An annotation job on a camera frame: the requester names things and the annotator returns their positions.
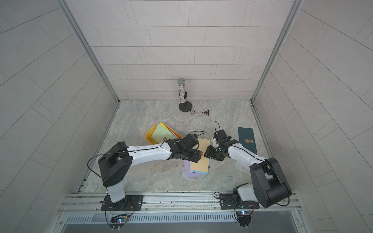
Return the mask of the tan envelope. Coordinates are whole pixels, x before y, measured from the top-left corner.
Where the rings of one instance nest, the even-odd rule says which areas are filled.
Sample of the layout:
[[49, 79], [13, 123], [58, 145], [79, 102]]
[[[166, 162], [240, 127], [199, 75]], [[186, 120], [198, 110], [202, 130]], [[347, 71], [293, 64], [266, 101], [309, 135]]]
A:
[[209, 170], [209, 159], [205, 157], [208, 146], [210, 146], [210, 140], [198, 139], [199, 147], [198, 150], [201, 152], [201, 159], [197, 162], [190, 162], [190, 170], [198, 170], [208, 172]]

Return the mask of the purple envelope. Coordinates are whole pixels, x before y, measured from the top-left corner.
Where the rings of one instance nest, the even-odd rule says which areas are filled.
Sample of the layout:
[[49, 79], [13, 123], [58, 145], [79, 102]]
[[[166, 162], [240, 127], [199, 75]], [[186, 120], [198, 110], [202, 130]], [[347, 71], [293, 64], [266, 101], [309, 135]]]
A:
[[202, 173], [197, 173], [197, 172], [192, 172], [190, 171], [190, 161], [184, 160], [184, 168], [185, 168], [185, 173], [187, 178], [193, 178], [193, 177], [198, 177], [198, 176], [203, 176], [204, 174]]

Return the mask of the light green envelope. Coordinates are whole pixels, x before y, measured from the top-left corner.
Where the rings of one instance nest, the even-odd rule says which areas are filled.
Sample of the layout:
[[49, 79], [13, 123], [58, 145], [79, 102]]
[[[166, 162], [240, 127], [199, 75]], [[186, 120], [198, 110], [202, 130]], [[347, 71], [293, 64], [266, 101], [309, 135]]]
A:
[[151, 138], [157, 142], [157, 144], [164, 142], [169, 139], [177, 139], [171, 132], [162, 127], [160, 124], [157, 124], [154, 132], [151, 135]]

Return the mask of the yellow storage tray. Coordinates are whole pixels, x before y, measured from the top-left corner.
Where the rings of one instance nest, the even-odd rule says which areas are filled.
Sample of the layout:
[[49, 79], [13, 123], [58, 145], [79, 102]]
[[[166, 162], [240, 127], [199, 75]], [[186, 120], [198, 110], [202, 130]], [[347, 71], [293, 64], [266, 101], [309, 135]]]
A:
[[182, 139], [183, 137], [164, 123], [153, 126], [145, 135], [145, 139], [151, 144], [160, 144], [169, 139]]

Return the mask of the light blue envelope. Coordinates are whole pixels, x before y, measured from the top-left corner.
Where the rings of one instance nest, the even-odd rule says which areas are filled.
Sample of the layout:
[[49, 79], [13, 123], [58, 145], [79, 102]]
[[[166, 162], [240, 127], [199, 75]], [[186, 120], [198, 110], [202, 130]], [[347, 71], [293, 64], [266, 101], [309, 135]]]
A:
[[198, 170], [189, 170], [190, 172], [192, 173], [198, 173], [198, 174], [203, 174], [203, 175], [207, 175], [208, 172], [205, 172], [205, 171], [198, 171]]

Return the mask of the yellow envelope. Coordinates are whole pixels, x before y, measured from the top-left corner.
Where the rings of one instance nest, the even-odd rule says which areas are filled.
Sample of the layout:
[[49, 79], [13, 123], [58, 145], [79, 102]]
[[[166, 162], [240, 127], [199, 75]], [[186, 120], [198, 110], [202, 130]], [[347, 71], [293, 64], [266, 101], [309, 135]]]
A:
[[176, 136], [177, 138], [180, 138], [180, 139], [182, 139], [182, 136], [179, 134], [179, 133], [177, 133], [176, 131], [174, 131], [173, 129], [171, 129], [171, 128], [169, 128], [166, 124], [164, 124], [164, 123], [160, 123], [160, 125], [162, 126], [162, 127], [164, 127], [165, 129], [167, 129], [169, 132], [171, 132], [174, 136]]

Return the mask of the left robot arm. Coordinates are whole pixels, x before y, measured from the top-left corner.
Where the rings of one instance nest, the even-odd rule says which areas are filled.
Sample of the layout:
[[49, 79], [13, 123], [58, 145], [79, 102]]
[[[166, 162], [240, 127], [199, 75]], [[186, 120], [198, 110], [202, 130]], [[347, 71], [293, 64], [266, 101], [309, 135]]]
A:
[[127, 146], [119, 142], [99, 159], [103, 186], [107, 188], [110, 200], [117, 203], [126, 199], [122, 184], [131, 167], [156, 160], [181, 159], [197, 163], [201, 159], [199, 141], [195, 133], [180, 139], [168, 139], [149, 146]]

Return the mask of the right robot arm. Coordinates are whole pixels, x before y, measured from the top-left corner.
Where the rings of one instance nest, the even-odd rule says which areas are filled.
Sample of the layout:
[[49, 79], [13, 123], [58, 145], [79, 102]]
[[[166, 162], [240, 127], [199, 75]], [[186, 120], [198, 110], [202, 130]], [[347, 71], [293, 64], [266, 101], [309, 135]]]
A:
[[254, 201], [267, 208], [279, 205], [285, 199], [290, 200], [292, 191], [279, 162], [275, 158], [266, 159], [251, 152], [227, 136], [224, 130], [214, 133], [205, 157], [216, 161], [231, 158], [250, 171], [251, 183], [233, 189], [233, 203], [236, 206]]

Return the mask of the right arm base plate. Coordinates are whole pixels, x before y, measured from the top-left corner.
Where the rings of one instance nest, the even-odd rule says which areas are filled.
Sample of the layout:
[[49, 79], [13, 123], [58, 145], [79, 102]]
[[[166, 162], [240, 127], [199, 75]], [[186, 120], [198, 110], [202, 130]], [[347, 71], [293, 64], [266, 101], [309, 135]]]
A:
[[233, 209], [259, 209], [259, 203], [257, 201], [242, 201], [237, 195], [233, 193], [223, 194], [220, 192], [214, 193], [214, 198], [219, 199], [220, 208], [222, 210], [233, 210]]

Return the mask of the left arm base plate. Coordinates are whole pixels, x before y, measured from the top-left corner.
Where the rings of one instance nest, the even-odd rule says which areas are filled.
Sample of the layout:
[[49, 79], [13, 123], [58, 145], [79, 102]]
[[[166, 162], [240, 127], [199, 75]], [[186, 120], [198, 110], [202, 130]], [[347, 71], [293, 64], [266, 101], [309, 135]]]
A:
[[102, 204], [101, 211], [140, 211], [142, 207], [143, 195], [127, 195], [125, 199], [113, 203], [109, 195], [106, 195]]

